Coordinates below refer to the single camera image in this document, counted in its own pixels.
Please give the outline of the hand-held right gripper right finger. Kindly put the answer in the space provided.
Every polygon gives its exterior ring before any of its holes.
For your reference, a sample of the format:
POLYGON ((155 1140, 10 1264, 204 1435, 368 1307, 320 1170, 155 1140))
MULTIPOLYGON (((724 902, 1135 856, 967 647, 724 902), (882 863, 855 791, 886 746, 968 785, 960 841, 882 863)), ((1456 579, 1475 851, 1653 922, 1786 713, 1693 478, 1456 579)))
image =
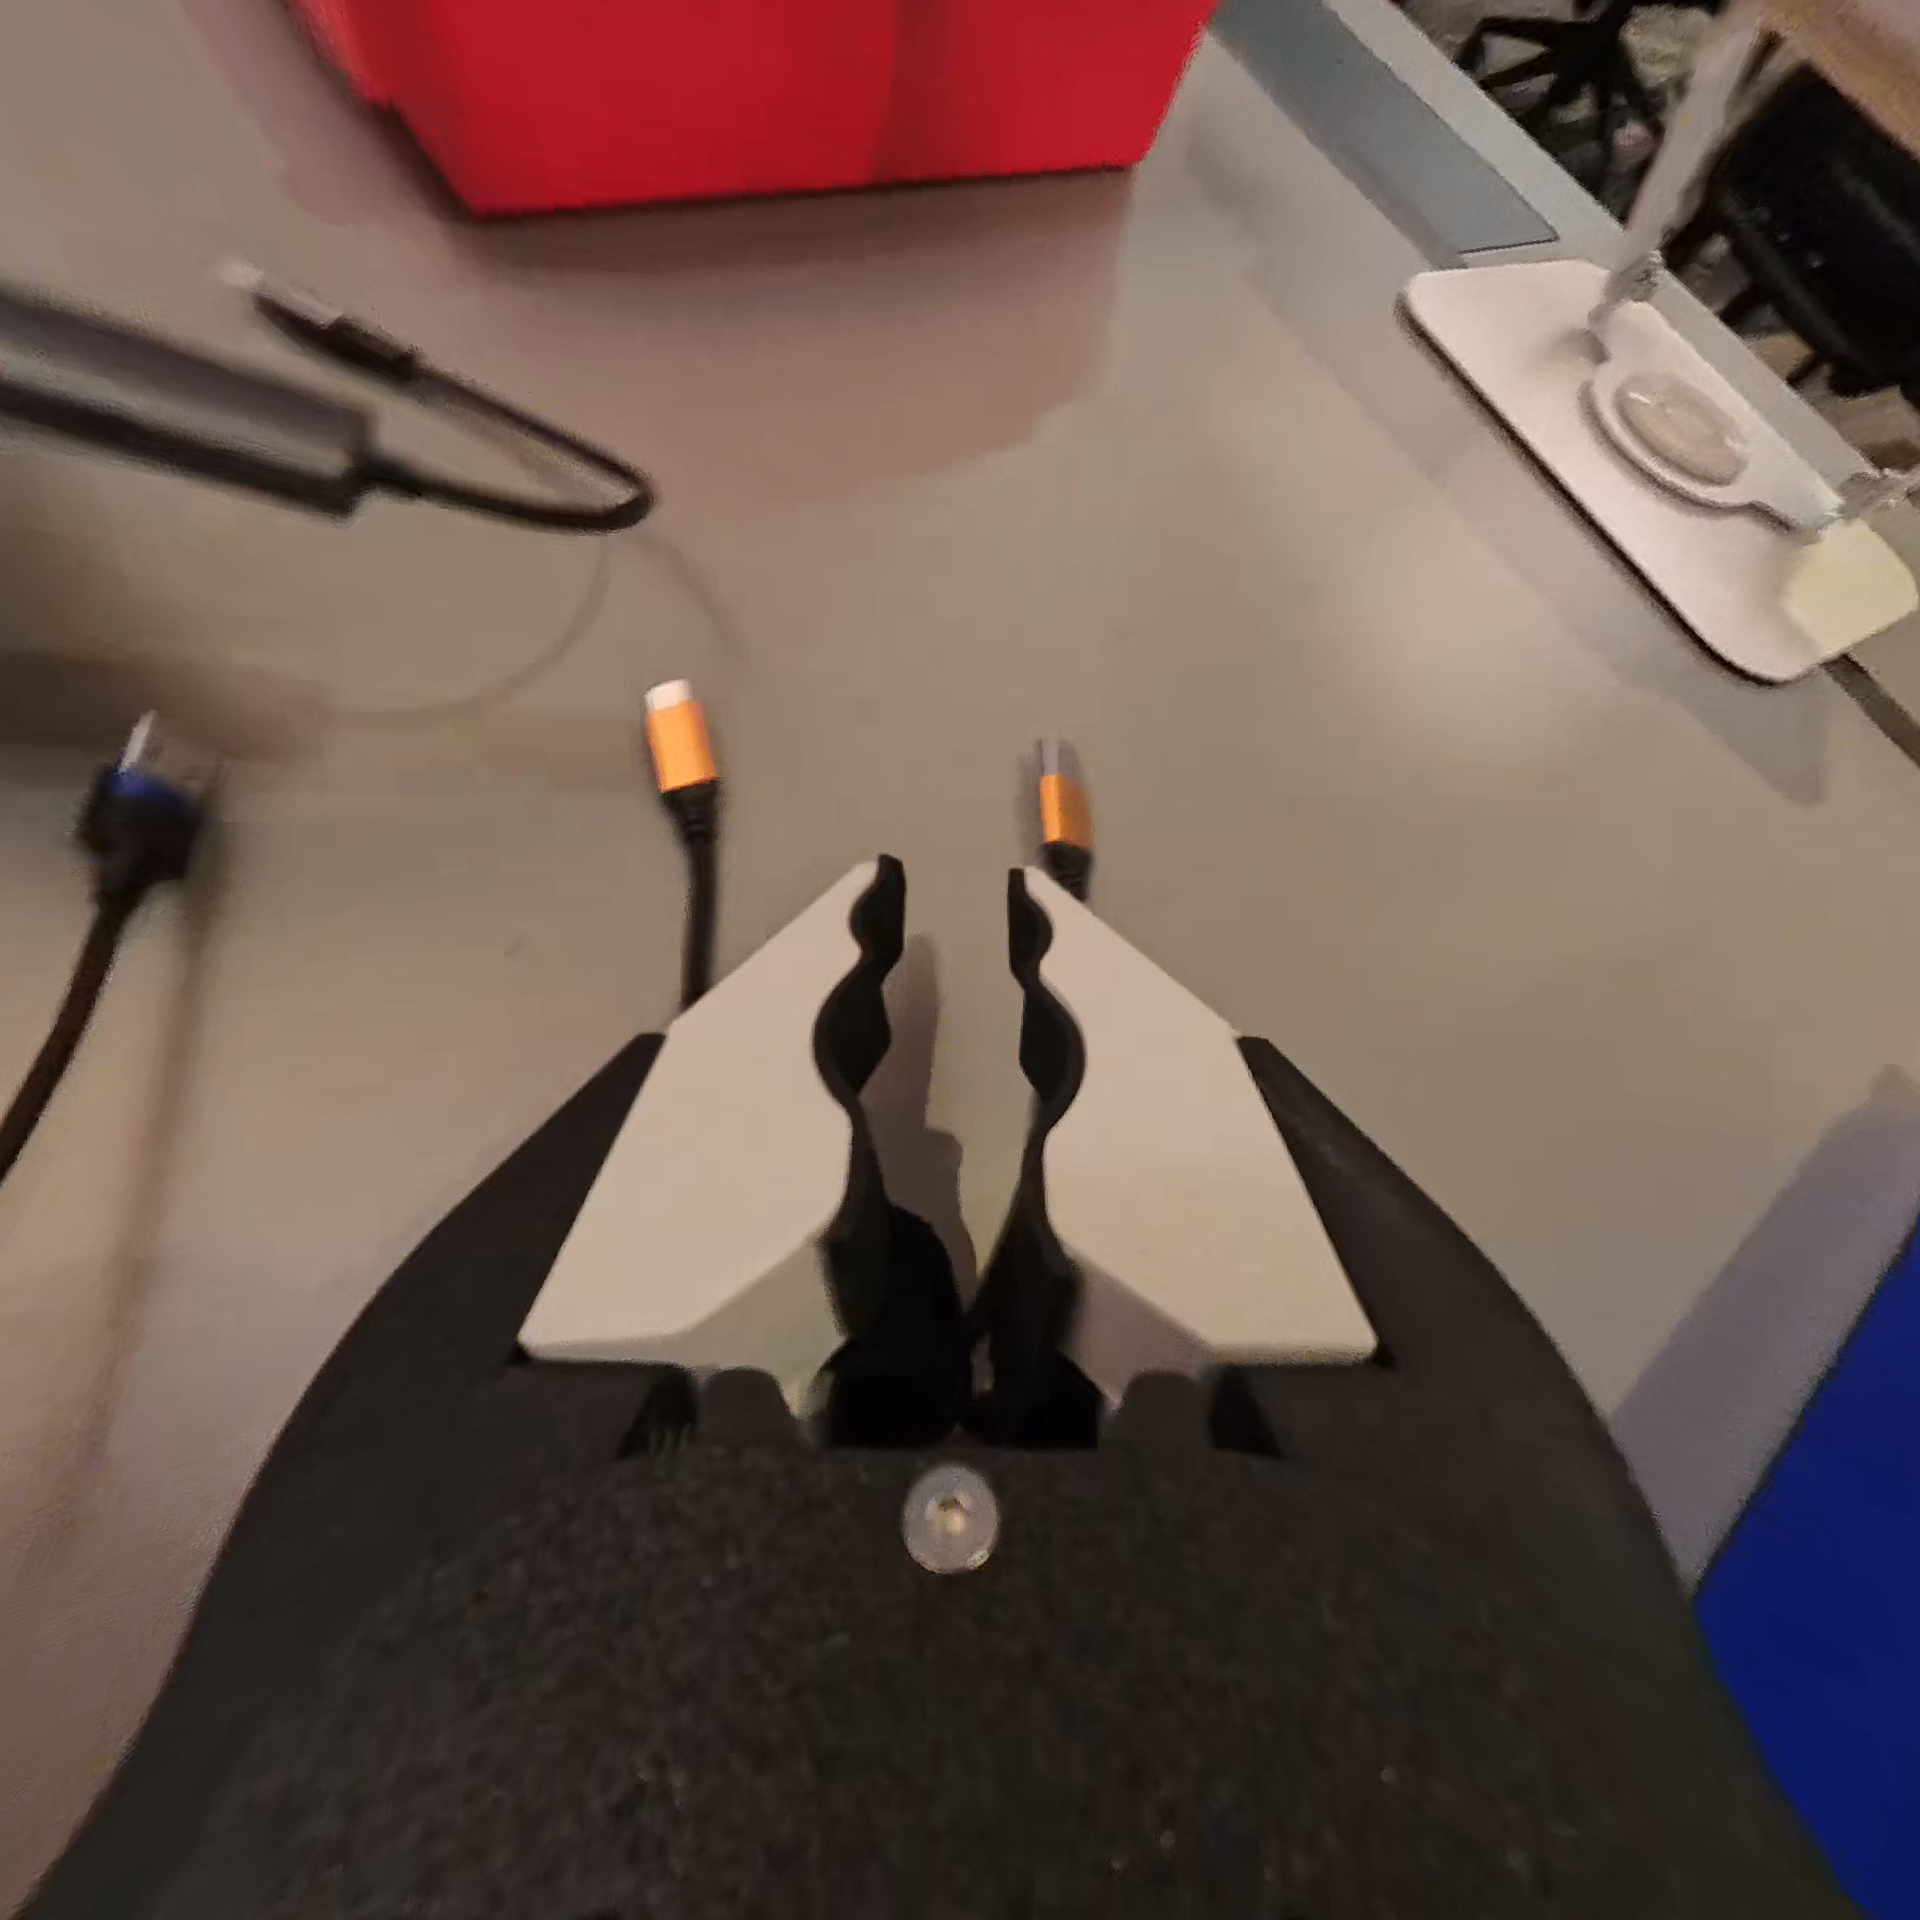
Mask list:
POLYGON ((1235 1027, 1043 870, 1006 891, 1029 1135, 1002 1353, 1082 1374, 1357 1364, 1378 1335, 1235 1027))

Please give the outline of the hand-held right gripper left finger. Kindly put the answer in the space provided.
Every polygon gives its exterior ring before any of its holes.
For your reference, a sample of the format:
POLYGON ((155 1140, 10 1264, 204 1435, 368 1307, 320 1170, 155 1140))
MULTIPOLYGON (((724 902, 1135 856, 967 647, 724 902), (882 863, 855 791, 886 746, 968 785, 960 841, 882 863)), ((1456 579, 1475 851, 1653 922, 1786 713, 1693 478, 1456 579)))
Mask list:
POLYGON ((904 870, 860 863, 667 1028, 532 1307, 549 1363, 820 1374, 890 1282, 862 1095, 904 870))

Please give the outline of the black cable orange plugs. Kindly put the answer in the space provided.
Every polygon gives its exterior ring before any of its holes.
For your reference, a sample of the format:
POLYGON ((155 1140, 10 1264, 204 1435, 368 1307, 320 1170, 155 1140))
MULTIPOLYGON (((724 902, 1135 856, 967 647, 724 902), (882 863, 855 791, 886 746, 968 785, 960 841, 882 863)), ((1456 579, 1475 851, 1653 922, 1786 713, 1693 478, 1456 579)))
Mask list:
MULTIPOLYGON (((723 780, 704 704, 687 682, 672 679, 646 688, 642 735, 687 878, 678 972, 678 1008, 685 1011, 706 996, 714 983, 723 780)), ((1095 826, 1074 746, 1061 737, 1044 737, 1035 748, 1035 769, 1043 872, 1069 898, 1086 903, 1095 870, 1095 826)))

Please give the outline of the black cable blue plugs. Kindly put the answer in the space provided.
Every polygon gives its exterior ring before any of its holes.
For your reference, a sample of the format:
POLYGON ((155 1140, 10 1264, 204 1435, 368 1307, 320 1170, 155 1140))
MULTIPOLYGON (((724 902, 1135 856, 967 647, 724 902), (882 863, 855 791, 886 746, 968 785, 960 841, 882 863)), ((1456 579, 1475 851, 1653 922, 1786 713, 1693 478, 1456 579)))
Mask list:
POLYGON ((35 1140, 79 1055, 112 968, 142 906, 195 870, 212 814, 211 751, 146 710, 118 755, 100 761, 79 806, 87 928, 62 999, 2 1119, 2 1179, 35 1140))

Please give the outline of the blue storage bin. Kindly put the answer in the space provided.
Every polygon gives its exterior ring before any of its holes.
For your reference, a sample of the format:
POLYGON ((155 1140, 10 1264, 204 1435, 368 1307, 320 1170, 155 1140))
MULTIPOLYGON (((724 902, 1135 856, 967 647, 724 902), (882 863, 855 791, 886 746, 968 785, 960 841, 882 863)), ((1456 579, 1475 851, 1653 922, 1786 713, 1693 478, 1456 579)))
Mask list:
POLYGON ((1771 1780, 1868 1915, 1918 1915, 1918 1235, 1700 1577, 1771 1780))

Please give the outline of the dark grey USB hub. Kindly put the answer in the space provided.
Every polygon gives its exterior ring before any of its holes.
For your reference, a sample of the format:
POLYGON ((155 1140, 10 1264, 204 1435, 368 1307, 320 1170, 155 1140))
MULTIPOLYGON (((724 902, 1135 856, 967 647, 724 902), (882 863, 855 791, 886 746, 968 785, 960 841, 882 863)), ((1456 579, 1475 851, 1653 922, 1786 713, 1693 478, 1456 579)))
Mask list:
POLYGON ((238 266, 234 284, 292 346, 415 406, 520 436, 611 483, 613 498, 517 497, 427 471, 384 450, 363 408, 10 281, 2 290, 4 425, 333 522, 372 497, 581 537, 621 535, 654 515, 655 483, 615 454, 250 263, 238 266))

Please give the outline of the red storage bin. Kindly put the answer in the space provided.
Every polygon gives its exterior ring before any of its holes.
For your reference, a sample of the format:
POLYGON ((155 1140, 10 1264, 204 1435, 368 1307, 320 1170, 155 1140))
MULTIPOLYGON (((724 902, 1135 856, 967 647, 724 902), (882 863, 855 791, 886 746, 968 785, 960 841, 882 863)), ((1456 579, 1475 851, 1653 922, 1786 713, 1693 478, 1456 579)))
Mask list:
POLYGON ((1120 171, 1216 4, 292 2, 477 217, 1120 171))

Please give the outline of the grey desk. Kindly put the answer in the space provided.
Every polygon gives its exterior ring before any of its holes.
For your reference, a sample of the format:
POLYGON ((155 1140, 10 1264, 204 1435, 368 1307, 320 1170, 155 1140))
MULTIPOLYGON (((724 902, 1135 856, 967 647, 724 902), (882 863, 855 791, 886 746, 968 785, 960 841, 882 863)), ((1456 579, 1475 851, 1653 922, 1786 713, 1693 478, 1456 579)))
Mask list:
POLYGON ((4 443, 4 1089, 91 763, 223 761, 4 1179, 4 1915, 100 1804, 374 1287, 644 1028, 724 760, 734 966, 907 878, 886 1182, 1024 1135, 1039 735, 1098 911, 1516 1282, 1687 1572, 1916 1222, 1916 635, 1718 671, 1400 319, 1432 247, 1207 40, 1132 176, 469 224, 274 4, 4 4, 4 274, 288 368, 285 273, 650 470, 636 534, 350 523, 4 443))

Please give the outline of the white lamp stand base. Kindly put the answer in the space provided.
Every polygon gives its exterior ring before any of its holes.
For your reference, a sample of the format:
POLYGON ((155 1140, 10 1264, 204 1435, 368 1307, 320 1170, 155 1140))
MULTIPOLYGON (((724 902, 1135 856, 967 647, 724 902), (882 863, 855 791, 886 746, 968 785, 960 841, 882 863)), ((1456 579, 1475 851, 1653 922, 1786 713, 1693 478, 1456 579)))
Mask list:
POLYGON ((1770 35, 1916 155, 1916 4, 1725 4, 1608 260, 1420 273, 1398 304, 1707 655, 1782 687, 1916 617, 1883 537, 1916 470, 1830 481, 1658 306, 1664 243, 1770 35))

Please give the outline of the black office chair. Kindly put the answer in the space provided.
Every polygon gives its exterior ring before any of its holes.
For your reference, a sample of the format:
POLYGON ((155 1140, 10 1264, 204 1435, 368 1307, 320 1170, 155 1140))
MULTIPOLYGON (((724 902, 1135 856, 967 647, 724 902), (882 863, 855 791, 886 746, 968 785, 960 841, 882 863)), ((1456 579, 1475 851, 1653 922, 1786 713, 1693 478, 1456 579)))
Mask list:
POLYGON ((1779 319, 1836 395, 1916 394, 1918 162, 1834 86, 1799 66, 1742 123, 1712 217, 1744 278, 1724 326, 1779 319))

